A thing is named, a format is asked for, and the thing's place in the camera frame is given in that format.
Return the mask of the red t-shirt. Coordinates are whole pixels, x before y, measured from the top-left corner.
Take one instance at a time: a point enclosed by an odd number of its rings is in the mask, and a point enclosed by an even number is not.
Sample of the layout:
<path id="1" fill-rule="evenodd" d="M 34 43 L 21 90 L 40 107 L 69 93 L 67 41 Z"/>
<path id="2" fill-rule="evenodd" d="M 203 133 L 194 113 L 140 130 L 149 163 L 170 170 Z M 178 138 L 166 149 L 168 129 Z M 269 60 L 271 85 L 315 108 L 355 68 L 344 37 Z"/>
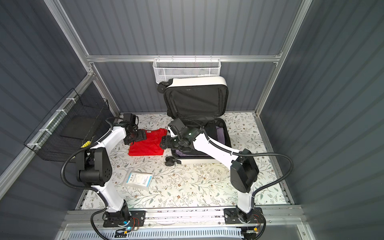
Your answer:
<path id="1" fill-rule="evenodd" d="M 164 150 L 160 147 L 162 137 L 167 135 L 166 129 L 146 130 L 147 139 L 130 146 L 128 155 L 131 157 L 162 156 Z"/>

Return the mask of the white box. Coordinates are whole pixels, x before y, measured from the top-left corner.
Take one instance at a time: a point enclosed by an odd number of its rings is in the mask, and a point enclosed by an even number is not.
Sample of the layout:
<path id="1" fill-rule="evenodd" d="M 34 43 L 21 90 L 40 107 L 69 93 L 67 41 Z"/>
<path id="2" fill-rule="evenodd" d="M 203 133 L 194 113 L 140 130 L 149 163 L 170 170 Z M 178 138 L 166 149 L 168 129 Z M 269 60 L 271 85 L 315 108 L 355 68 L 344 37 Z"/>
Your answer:
<path id="1" fill-rule="evenodd" d="M 125 179 L 125 186 L 130 188 L 149 190 L 152 179 L 153 174 L 151 173 L 129 171 Z"/>

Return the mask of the white black suitcase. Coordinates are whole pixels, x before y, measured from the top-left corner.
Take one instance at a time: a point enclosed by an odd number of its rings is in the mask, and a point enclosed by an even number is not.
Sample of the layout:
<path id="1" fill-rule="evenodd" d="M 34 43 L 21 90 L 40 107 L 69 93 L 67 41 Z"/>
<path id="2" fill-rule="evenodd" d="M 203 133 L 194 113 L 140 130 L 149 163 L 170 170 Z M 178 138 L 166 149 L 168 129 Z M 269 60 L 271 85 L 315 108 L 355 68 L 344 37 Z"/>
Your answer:
<path id="1" fill-rule="evenodd" d="M 223 77 L 174 78 L 158 85 L 158 91 L 163 94 L 167 106 L 167 114 L 172 120 L 179 118 L 188 127 L 187 133 L 204 133 L 206 126 L 215 125 L 224 128 L 226 143 L 229 148 L 231 141 L 227 125 L 221 116 L 226 111 L 229 90 Z M 166 157 L 166 166 L 175 164 L 204 164 L 220 163 L 206 154 L 203 157 L 179 157 L 171 150 L 171 156 Z"/>

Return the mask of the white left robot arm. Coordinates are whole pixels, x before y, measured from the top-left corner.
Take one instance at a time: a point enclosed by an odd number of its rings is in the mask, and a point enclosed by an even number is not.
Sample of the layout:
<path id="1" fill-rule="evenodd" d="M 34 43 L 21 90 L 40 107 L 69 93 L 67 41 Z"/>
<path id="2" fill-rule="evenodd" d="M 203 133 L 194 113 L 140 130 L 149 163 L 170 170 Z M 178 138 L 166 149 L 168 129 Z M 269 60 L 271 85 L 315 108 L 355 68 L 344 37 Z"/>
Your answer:
<path id="1" fill-rule="evenodd" d="M 86 144 L 73 153 L 64 162 L 60 175 L 66 186 L 94 192 L 102 199 L 105 204 L 102 210 L 103 227 L 127 227 L 132 230 L 139 226 L 139 220 L 132 216 L 127 202 L 111 182 L 113 167 L 109 154 L 121 141 L 131 146 L 146 140 L 146 132 L 138 128 L 139 117 L 134 114 L 111 117 L 106 122 L 110 129 L 94 143 Z M 75 160 L 76 178 L 82 183 L 81 186 L 70 183 L 66 178 L 66 167 L 72 159 Z"/>

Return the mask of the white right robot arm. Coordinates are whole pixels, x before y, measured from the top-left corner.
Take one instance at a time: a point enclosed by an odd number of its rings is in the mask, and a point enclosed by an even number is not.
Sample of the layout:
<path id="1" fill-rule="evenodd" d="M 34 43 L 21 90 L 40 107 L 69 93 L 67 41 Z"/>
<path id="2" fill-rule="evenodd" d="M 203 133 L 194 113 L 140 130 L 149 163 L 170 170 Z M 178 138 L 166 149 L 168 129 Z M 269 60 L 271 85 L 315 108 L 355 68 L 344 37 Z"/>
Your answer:
<path id="1" fill-rule="evenodd" d="M 244 224 L 249 223 L 251 219 L 254 218 L 254 215 L 259 217 L 262 216 L 262 214 L 255 209 L 256 195 L 262 190 L 285 180 L 294 169 L 293 160 L 286 155 L 278 153 L 253 154 L 247 149 L 242 151 L 235 150 L 219 143 L 218 141 L 215 141 L 208 135 L 201 132 L 198 132 L 197 134 L 187 133 L 184 136 L 164 136 L 162 137 L 160 147 L 164 150 L 191 148 L 209 155 L 226 166 L 230 171 L 231 184 L 238 193 L 238 203 L 236 205 L 237 216 L 239 221 Z M 289 162 L 289 169 L 277 180 L 255 189 L 255 183 L 260 170 L 254 158 L 265 156 L 274 156 L 286 159 Z"/>

